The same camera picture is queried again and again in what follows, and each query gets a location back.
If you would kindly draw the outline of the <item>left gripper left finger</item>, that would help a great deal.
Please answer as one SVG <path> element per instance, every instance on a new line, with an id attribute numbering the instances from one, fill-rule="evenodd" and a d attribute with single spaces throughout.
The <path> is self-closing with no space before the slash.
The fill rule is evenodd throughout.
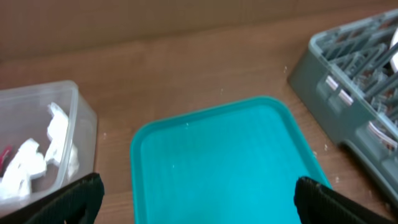
<path id="1" fill-rule="evenodd" d="M 1 218 L 1 224 L 93 224 L 101 208 L 104 184 L 90 173 L 50 195 Z"/>

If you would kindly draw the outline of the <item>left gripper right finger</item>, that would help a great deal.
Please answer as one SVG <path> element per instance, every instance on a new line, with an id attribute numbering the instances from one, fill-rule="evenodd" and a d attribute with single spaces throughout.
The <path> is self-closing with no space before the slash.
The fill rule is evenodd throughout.
<path id="1" fill-rule="evenodd" d="M 296 182 L 294 204 L 304 224 L 393 224 L 309 177 Z"/>

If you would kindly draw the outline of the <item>white tissue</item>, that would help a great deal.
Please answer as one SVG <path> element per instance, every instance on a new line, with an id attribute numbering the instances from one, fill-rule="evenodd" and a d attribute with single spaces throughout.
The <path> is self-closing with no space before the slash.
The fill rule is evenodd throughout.
<path id="1" fill-rule="evenodd" d="M 16 154 L 11 157 L 11 161 L 3 168 L 1 200 L 30 195 L 32 192 L 30 181 L 43 177 L 49 164 L 60 165 L 69 118 L 54 102 L 49 104 L 48 108 L 52 120 L 47 127 L 47 137 L 50 140 L 47 152 L 45 154 L 39 152 L 39 143 L 32 138 L 21 144 Z"/>

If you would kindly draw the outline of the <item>foil snack wrapper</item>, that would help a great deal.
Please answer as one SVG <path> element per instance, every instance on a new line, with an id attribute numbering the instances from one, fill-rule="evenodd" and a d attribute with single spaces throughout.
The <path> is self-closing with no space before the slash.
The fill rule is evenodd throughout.
<path id="1" fill-rule="evenodd" d="M 12 152 L 12 150 L 13 150 L 12 146 L 6 146 L 6 148 L 1 153 L 1 160 L 0 160 L 0 170 L 1 171 L 3 170 L 5 161 L 9 157 L 10 153 Z"/>

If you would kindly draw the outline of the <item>grey plastic dishwasher rack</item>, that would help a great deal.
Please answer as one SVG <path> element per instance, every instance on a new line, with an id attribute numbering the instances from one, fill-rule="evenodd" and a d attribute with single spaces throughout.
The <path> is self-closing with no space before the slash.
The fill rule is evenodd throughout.
<path id="1" fill-rule="evenodd" d="M 397 11 L 312 36 L 288 81 L 333 143 L 362 163 L 397 206 Z"/>

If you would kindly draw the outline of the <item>clear plastic bin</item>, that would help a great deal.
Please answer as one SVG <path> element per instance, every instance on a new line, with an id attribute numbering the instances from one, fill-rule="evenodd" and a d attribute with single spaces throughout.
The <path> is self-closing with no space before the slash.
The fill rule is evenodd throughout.
<path id="1" fill-rule="evenodd" d="M 4 165 L 8 165 L 21 144 L 29 138 L 39 143 L 39 152 L 47 152 L 50 145 L 47 127 L 52 120 L 48 105 L 52 102 L 59 105 L 69 118 L 61 163 L 59 166 L 49 164 L 43 177 L 30 181 L 30 195 L 1 200 L 3 217 L 50 195 L 94 169 L 97 116 L 72 81 L 1 91 L 1 153 L 6 146 L 13 147 Z"/>

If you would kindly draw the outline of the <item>teal plastic serving tray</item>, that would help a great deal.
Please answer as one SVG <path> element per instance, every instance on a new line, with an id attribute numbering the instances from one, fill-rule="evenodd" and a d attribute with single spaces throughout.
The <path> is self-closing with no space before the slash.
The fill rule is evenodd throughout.
<path id="1" fill-rule="evenodd" d="M 292 113 L 259 96 L 146 124 L 130 146 L 136 223 L 298 223 L 296 181 L 329 181 Z"/>

